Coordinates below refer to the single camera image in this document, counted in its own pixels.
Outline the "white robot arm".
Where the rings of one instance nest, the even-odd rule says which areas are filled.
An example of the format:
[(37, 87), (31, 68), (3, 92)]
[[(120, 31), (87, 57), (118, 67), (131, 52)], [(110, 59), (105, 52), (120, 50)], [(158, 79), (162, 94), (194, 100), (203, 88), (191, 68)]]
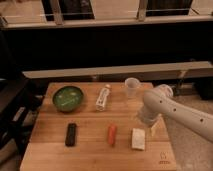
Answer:
[(158, 115), (164, 114), (213, 143), (213, 115), (175, 102), (170, 86), (161, 84), (145, 90), (142, 100), (138, 118), (147, 126), (152, 127)]

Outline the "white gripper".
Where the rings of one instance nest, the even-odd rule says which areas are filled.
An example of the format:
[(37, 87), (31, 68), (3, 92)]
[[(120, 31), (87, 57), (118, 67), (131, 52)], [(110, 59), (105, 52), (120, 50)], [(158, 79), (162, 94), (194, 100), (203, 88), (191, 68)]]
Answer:
[(153, 126), (159, 116), (160, 110), (158, 109), (158, 105), (151, 103), (144, 103), (143, 106), (138, 110), (137, 117), (147, 126)]

